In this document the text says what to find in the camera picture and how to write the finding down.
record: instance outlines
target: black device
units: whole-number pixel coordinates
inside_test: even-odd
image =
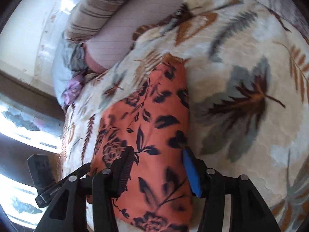
[[[49,187],[36,199],[38,204],[43,200],[49,207],[35,232],[86,232],[88,194],[93,198],[95,232],[118,232],[111,198],[119,197],[126,188],[133,161],[133,149],[126,149],[121,159],[92,177],[81,178],[90,171],[90,163],[87,163]],[[231,195],[230,232],[280,232],[274,216],[248,176],[223,176],[197,159],[189,147],[183,149],[183,164],[192,194],[205,198],[198,232],[222,231],[226,194]],[[309,215],[297,232],[308,231]]]

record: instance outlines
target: beige striped fabric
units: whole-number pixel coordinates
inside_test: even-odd
[[[94,36],[126,0],[82,0],[73,9],[65,38],[81,44]]]

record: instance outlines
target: cream blanket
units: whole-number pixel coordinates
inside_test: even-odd
[[[309,211],[309,46],[291,24],[256,1],[183,3],[193,18],[147,31],[69,107],[62,177],[91,161],[104,109],[134,92],[169,52],[189,59],[189,145],[195,155],[223,175],[247,174],[281,230],[293,231]],[[113,96],[106,98],[110,89]],[[195,205],[192,231],[204,201],[196,199]],[[223,231],[229,207],[227,197]],[[91,205],[87,218],[93,228]],[[135,230],[118,225],[120,231]]]

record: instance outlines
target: bed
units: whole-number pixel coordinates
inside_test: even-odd
[[[185,9],[181,6],[176,20],[172,16],[167,23],[148,25],[133,50],[87,83],[68,108],[61,177],[93,159],[102,116],[118,102],[132,102],[132,95],[156,67],[169,64],[168,59],[175,70],[173,62],[182,63],[186,71],[187,88],[177,94],[190,109],[185,143],[223,175],[248,175],[281,231],[295,231],[309,212],[306,30],[296,29],[255,0],[183,0],[181,4]],[[168,76],[175,72],[172,67]],[[229,228],[228,199],[223,231]],[[197,230],[203,205],[193,200],[190,231]],[[87,207],[93,229],[92,207]],[[135,231],[121,213],[119,230]],[[135,227],[152,231],[149,219],[154,217],[142,219],[143,226]],[[156,227],[157,231],[168,228],[168,224]]]

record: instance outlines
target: blanket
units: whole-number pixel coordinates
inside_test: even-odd
[[[248,175],[281,231],[294,231],[309,212],[307,42],[254,0],[184,0],[179,14],[188,20],[173,18],[145,32],[69,107],[61,177],[91,161],[105,109],[140,88],[170,53],[186,60],[188,145],[223,175]],[[228,200],[223,231],[229,229]],[[191,231],[198,228],[203,205],[194,200]],[[92,207],[87,207],[93,229]],[[135,231],[122,221],[118,226]]]

